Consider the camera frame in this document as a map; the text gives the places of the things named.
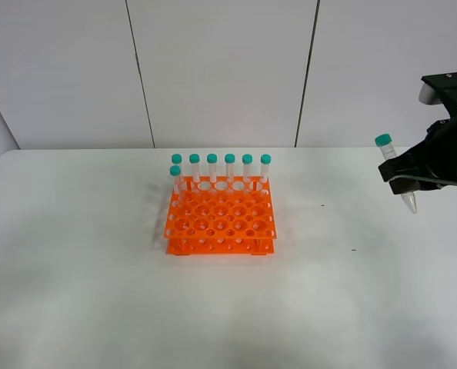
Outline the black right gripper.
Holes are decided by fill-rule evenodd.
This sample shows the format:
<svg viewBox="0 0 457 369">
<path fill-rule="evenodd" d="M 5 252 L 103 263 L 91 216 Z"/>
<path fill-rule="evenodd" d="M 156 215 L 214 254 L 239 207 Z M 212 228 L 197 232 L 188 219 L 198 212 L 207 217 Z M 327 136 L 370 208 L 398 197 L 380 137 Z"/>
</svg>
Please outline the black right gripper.
<svg viewBox="0 0 457 369">
<path fill-rule="evenodd" d="M 390 182 L 393 194 L 441 189 L 441 184 L 428 181 L 431 172 L 440 181 L 457 185 L 457 115 L 436 121 L 425 142 L 379 165 L 382 180 Z"/>
</svg>

